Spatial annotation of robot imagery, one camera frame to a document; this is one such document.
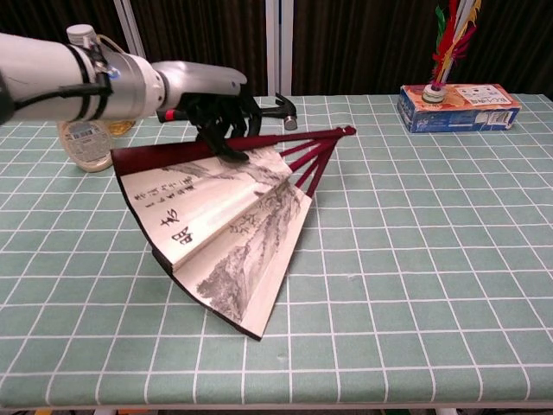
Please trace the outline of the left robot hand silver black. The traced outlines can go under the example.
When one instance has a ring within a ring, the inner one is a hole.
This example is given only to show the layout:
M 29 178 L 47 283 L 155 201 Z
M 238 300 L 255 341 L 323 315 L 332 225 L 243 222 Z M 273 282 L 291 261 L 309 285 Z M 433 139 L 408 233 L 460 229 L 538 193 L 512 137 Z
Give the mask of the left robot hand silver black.
M 187 61 L 160 61 L 153 68 L 165 86 L 165 100 L 157 110 L 161 122 L 182 117 L 196 128 L 196 140 L 206 143 L 215 156 L 229 163 L 249 160 L 226 142 L 227 133 L 256 136 L 261 127 L 261 109 L 243 73 Z

